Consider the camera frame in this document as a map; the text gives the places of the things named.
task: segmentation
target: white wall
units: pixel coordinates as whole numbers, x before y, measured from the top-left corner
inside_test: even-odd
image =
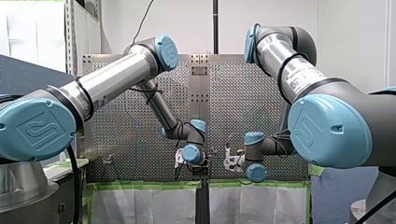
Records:
[[[102,0],[103,53],[132,43],[149,0]],[[318,40],[318,0],[219,0],[219,53],[244,52],[254,23],[305,28]],[[154,1],[137,38],[172,36],[180,53],[213,52],[212,0]]]
[[[321,0],[319,17],[323,73],[366,92],[386,87],[388,0]]]
[[[219,53],[244,53],[245,38],[255,23],[299,26],[318,43],[319,0],[219,0]]]
[[[102,0],[103,53],[122,53],[132,43],[149,0]],[[213,49],[211,0],[154,1],[136,40],[170,35],[179,53]]]

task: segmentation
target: metal stand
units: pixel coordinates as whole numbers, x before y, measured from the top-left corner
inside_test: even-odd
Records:
[[[195,224],[210,224],[208,168],[192,168],[193,179],[201,180],[195,194]]]

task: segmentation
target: black cable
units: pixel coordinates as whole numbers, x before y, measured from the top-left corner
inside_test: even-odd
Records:
[[[178,167],[175,169],[175,180],[178,180],[178,177],[180,176],[181,168],[183,168],[183,165],[184,165],[184,162],[181,163],[181,165],[178,166]]]
[[[289,63],[291,60],[293,60],[293,59],[295,59],[295,58],[297,58],[297,57],[303,57],[304,59],[306,59],[306,60],[308,61],[308,56],[306,56],[306,54],[300,53],[300,52],[294,53],[293,55],[291,55],[289,58],[287,58],[287,59],[282,63],[282,65],[281,65],[280,68],[279,68],[279,72],[277,73],[277,79],[276,79],[277,87],[279,88],[280,95],[281,95],[282,98],[286,101],[286,103],[288,103],[289,105],[291,105],[291,102],[290,102],[290,100],[286,97],[286,94],[285,94],[285,92],[284,92],[284,90],[283,90],[283,88],[282,88],[282,74],[283,74],[283,70],[285,69],[286,65],[288,65],[288,63]]]
[[[213,0],[213,53],[219,54],[219,0]]]
[[[372,217],[376,212],[378,212],[382,207],[384,207],[387,203],[390,203],[393,199],[396,198],[396,190],[394,190],[388,197],[379,202],[376,206],[374,206],[369,212],[366,213],[361,219],[359,219],[355,224],[363,224],[367,219]]]
[[[67,154],[69,154],[70,163],[72,164],[73,181],[74,181],[74,194],[75,194],[75,210],[73,215],[73,224],[78,224],[79,220],[79,208],[80,208],[80,188],[79,188],[79,175],[76,156],[74,155],[73,148],[71,146],[67,147]]]
[[[21,98],[23,95],[18,95],[18,94],[10,94],[10,95],[3,95],[0,96],[0,104],[9,102],[9,101],[14,101],[16,99]]]
[[[145,21],[147,15],[148,15],[148,13],[149,13],[149,9],[151,8],[151,4],[152,4],[153,2],[154,2],[154,0],[151,0],[151,2],[149,2],[149,4],[148,4],[148,8],[146,9],[146,12],[145,12],[145,15],[143,16],[142,21],[140,22],[139,29],[137,30],[136,35],[134,36],[134,40],[133,40],[133,42],[132,42],[132,45],[133,45],[134,42],[136,41],[137,36],[140,34],[140,30],[142,29],[143,22]]]
[[[241,157],[242,157],[242,154],[238,157],[238,160],[236,161],[236,165],[235,165],[235,167],[234,167],[235,173],[236,173],[236,169],[237,169],[237,167],[238,167],[238,163],[239,163],[239,161],[241,160]],[[236,180],[237,180],[241,185],[251,185],[251,184],[253,183],[253,181],[250,181],[250,182],[248,182],[248,183],[242,182],[242,181],[238,178],[238,175],[236,175]]]
[[[158,83],[155,83],[155,87],[151,91],[142,91],[142,90],[135,89],[135,88],[130,88],[130,90],[131,91],[138,91],[138,92],[152,92],[152,94],[150,95],[150,97],[146,101],[146,105],[149,104],[149,101],[154,97],[155,93],[159,92],[160,94],[163,94],[163,91],[159,91],[158,90]]]
[[[280,159],[284,159],[284,160],[287,159],[288,156],[289,156],[289,153],[288,153],[288,151],[285,149],[285,147],[283,146],[283,144],[282,144],[278,139],[276,139],[275,136],[268,136],[268,138],[274,141],[275,146],[276,146],[276,153],[277,153],[277,147],[278,147],[278,146],[283,150],[283,152],[285,152],[285,156],[284,156],[284,157],[282,157],[282,155],[277,155],[277,156],[278,156]]]

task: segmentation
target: metal frame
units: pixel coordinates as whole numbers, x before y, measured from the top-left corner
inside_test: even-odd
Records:
[[[72,76],[77,75],[78,64],[74,16],[74,0],[65,0],[66,72]]]

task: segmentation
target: cable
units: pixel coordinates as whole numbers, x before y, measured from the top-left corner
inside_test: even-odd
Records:
[[[304,54],[304,53],[299,53],[299,52],[297,52],[297,53],[292,54],[289,58],[287,58],[287,59],[282,63],[282,65],[281,65],[280,68],[279,68],[279,71],[278,71],[278,73],[277,73],[277,78],[276,78],[276,84],[277,84],[277,87],[279,88],[280,95],[282,96],[283,100],[285,100],[286,103],[288,103],[289,105],[291,105],[291,102],[290,102],[290,100],[286,97],[286,93],[285,93],[285,91],[284,91],[283,88],[282,88],[282,74],[283,74],[283,70],[285,69],[286,65],[288,65],[288,63],[289,63],[291,60],[293,60],[293,59],[295,59],[295,58],[297,58],[297,57],[303,57],[304,59],[306,59],[306,60],[308,61],[308,56],[306,56],[306,54]]]
[[[10,95],[3,95],[0,96],[0,104],[9,102],[9,101],[14,101],[16,99],[21,98],[23,95],[18,95],[18,94],[10,94]]]
[[[75,194],[75,210],[73,215],[73,224],[78,224],[79,220],[79,206],[80,206],[80,188],[79,188],[79,175],[76,156],[74,155],[73,148],[67,147],[67,154],[69,154],[70,162],[72,164],[73,181],[74,181],[74,194]]]
[[[159,92],[160,94],[163,94],[163,91],[159,91],[158,90],[158,83],[155,83],[155,87],[151,91],[142,91],[142,90],[135,89],[135,88],[130,88],[130,90],[131,91],[138,91],[138,92],[152,92],[152,94],[150,95],[150,97],[146,101],[146,105],[149,104],[149,101],[154,97],[155,93]]]
[[[238,163],[239,163],[239,161],[241,160],[241,157],[242,157],[242,154],[238,157],[238,160],[236,160],[236,165],[235,165],[235,167],[234,167],[235,174],[236,174],[236,169],[237,169],[237,167],[238,167]],[[237,180],[241,185],[251,185],[251,184],[253,183],[253,181],[250,181],[250,182],[248,182],[248,183],[242,182],[242,180],[240,180],[240,179],[238,178],[238,175],[236,175],[236,180]]]
[[[133,45],[134,42],[136,41],[137,36],[140,34],[140,30],[142,29],[143,22],[145,21],[147,15],[149,14],[149,9],[151,8],[151,5],[152,5],[153,2],[154,2],[154,0],[151,0],[151,1],[149,2],[149,4],[148,4],[148,8],[146,9],[146,12],[145,12],[145,15],[143,16],[142,21],[140,22],[139,29],[137,30],[136,35],[134,36],[134,40],[133,40],[133,42],[132,42],[132,45]]]
[[[175,180],[178,180],[178,177],[180,176],[181,168],[183,168],[184,162],[181,163],[179,167],[175,169]]]
[[[277,153],[277,147],[280,146],[280,148],[283,150],[283,152],[285,152],[285,156],[284,156],[284,157],[282,157],[282,155],[277,155],[277,156],[278,156],[280,159],[284,159],[284,160],[287,159],[288,156],[289,156],[289,153],[288,153],[288,151],[285,149],[285,147],[283,146],[283,144],[282,144],[279,140],[277,140],[276,137],[274,137],[274,136],[268,136],[268,138],[271,139],[271,140],[273,140],[274,143],[275,143],[275,146],[276,146],[275,154]]]
[[[396,190],[394,190],[390,195],[388,195],[388,197],[386,197],[376,206],[374,206],[369,212],[366,213],[366,215],[364,215],[361,219],[359,219],[355,224],[363,224],[367,219],[372,217],[382,207],[384,207],[387,203],[390,203],[395,198],[396,198]]]

